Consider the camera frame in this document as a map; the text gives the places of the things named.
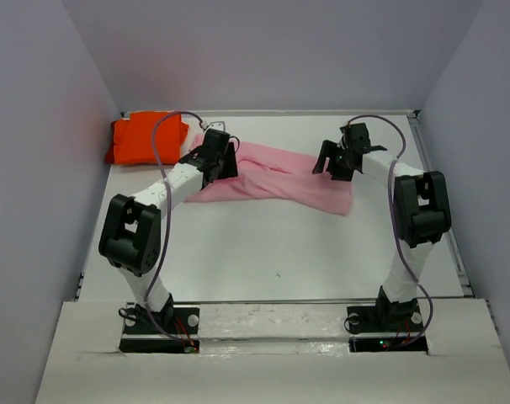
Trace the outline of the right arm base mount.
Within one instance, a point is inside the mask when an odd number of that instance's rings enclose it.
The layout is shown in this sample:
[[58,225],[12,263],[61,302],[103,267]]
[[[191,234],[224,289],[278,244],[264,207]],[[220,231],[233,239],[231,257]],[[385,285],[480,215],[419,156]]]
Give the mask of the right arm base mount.
[[390,302],[381,291],[372,305],[349,306],[343,327],[352,353],[428,351],[417,299]]

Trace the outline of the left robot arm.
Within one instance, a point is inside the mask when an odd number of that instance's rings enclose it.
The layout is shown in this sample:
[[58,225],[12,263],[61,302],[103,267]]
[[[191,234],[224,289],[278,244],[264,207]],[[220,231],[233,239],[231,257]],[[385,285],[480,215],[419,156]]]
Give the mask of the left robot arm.
[[202,143],[164,177],[136,194],[117,194],[110,200],[98,252],[124,276],[135,303],[144,309],[142,321],[153,332],[167,330],[172,322],[172,294],[158,269],[164,262],[173,209],[214,181],[237,175],[234,137],[208,129]]

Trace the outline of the pink t-shirt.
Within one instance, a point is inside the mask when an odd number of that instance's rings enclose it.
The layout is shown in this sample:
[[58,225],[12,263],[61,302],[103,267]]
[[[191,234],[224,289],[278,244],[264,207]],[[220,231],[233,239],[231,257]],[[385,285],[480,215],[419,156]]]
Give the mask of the pink t-shirt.
[[187,203],[286,199],[329,214],[348,215],[353,185],[313,174],[317,158],[247,141],[235,143],[238,175],[211,183]]

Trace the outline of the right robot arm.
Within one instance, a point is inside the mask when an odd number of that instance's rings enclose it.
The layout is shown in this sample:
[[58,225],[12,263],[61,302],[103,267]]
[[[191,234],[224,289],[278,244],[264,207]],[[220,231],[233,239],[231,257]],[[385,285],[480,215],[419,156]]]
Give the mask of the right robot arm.
[[322,142],[312,172],[328,172],[332,180],[348,182],[362,173],[385,185],[396,255],[380,287],[373,319],[379,328],[391,330],[414,312],[427,258],[451,227],[445,177],[402,162],[405,139],[393,155],[371,143],[365,123],[351,120],[340,131],[340,141]]

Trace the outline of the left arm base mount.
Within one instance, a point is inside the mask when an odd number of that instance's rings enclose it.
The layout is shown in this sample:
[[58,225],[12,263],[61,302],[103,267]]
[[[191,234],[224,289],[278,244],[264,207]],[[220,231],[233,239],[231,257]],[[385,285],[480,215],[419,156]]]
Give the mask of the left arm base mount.
[[123,320],[119,350],[125,354],[196,354],[199,352],[200,308],[169,299],[162,311],[136,303],[119,308]]

